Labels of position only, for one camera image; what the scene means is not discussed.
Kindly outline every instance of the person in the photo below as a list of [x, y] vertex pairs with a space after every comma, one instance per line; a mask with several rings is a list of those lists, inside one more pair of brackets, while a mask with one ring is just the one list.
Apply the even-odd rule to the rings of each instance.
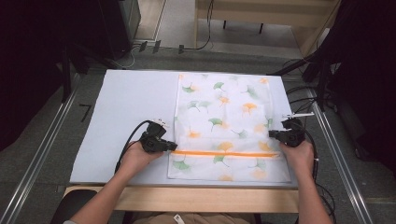
[[[332, 223], [318, 196], [315, 181], [312, 177], [314, 163], [312, 145], [303, 141], [297, 147], [288, 147], [282, 143], [280, 143], [280, 147], [286, 154], [288, 163], [297, 177], [299, 186], [299, 223]], [[120, 169], [105, 184], [102, 190], [65, 223], [107, 223], [128, 181], [151, 161], [161, 157], [162, 154], [163, 152], [146, 153], [140, 142], [130, 144], [122, 158]], [[185, 214], [184, 217], [195, 219], [194, 223], [227, 223], [227, 220], [229, 223], [254, 223], [253, 215], [250, 214], [199, 214], [196, 216], [194, 214]], [[173, 218], [173, 215], [168, 214], [158, 214], [156, 217], [139, 217], [139, 213], [137, 213], [133, 223], [156, 223], [153, 220], [159, 220], [158, 223], [176, 223]]]

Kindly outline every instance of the table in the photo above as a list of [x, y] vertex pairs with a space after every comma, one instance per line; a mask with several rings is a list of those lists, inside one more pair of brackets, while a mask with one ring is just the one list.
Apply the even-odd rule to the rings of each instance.
[[[210, 0], [195, 0], [194, 43], [198, 19], [207, 18]], [[305, 57], [331, 27], [341, 0], [215, 0], [212, 20], [290, 25]]]
[[[71, 175], [70, 182], [78, 185], [68, 188], [66, 193], [73, 189], [100, 190], [113, 175], [114, 165], [120, 154], [117, 149], [122, 149], [127, 139], [124, 135], [129, 135], [129, 129], [135, 127], [143, 117], [173, 120], [177, 80], [179, 74], [183, 73], [186, 72], [107, 70], [105, 84], [96, 102], [90, 127], [81, 144]], [[274, 104], [274, 127], [279, 129], [280, 121], [283, 120], [281, 116], [290, 114], [290, 107], [280, 77], [268, 79], [273, 83], [271, 93], [277, 101], [277, 104]], [[139, 92], [144, 92], [145, 96], [140, 97], [137, 95]], [[117, 97], [120, 95], [131, 95], [128, 97], [128, 101], [131, 102], [126, 105], [125, 99]], [[115, 119], [114, 117], [131, 117], [119, 115], [116, 111], [133, 111], [134, 115], [130, 119]], [[116, 116], [108, 117], [108, 113], [115, 113]], [[173, 141], [172, 137], [171, 129], [163, 138]], [[116, 209], [297, 213], [298, 192], [292, 172], [292, 181], [288, 183], [182, 180], [166, 178], [166, 168], [163, 168], [166, 164], [167, 158], [161, 157], [134, 177], [130, 181], [132, 186], [124, 190]]]

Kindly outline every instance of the cloth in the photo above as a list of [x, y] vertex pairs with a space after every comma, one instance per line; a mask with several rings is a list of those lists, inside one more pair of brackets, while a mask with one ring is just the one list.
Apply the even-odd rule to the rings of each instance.
[[264, 76], [180, 74], [178, 147], [169, 156], [168, 177], [290, 181], [278, 142], [268, 136], [272, 115]]
[[255, 223], [253, 214], [225, 214], [225, 213], [134, 213], [130, 223], [133, 224], [177, 224], [174, 216], [179, 214], [186, 224], [249, 224]]

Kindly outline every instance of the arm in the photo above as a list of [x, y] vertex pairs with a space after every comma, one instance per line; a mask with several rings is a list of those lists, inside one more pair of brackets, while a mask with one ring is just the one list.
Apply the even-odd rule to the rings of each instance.
[[148, 154], [140, 142], [131, 145], [122, 158], [120, 169], [71, 220], [77, 224], [107, 223], [128, 181], [162, 154]]
[[318, 195], [312, 177], [314, 152], [312, 145], [303, 141], [297, 147], [280, 144], [293, 168], [299, 186], [299, 223], [332, 223]]

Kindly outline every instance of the forearm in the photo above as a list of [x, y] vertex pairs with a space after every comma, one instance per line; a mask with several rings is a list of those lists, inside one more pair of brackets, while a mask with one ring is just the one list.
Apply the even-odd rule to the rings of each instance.
[[308, 173], [297, 177], [299, 184], [299, 223], [332, 223]]
[[77, 224], [107, 223], [128, 180], [128, 176], [114, 175], [98, 194], [73, 215], [71, 220]]

